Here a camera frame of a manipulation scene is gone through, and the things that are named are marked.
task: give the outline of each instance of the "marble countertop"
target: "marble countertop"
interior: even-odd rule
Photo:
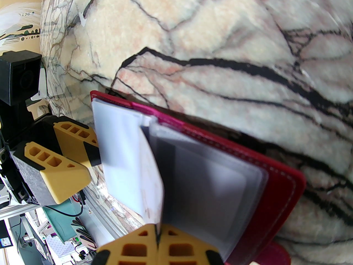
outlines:
[[[109,89],[301,170],[278,234],[292,264],[353,264],[353,0],[43,0],[41,52],[57,115],[93,126]],[[141,224],[93,192],[126,231]]]

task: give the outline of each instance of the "red leather wallet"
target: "red leather wallet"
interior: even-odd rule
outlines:
[[[261,168],[266,173],[266,185],[227,263],[230,265],[248,264],[256,260],[258,256],[257,260],[261,262],[261,265],[290,264],[285,250],[271,243],[271,240],[304,192],[305,177],[301,172],[242,145],[180,121],[155,108],[98,91],[91,92],[91,100],[94,99],[154,116],[160,125],[168,126],[189,138]]]

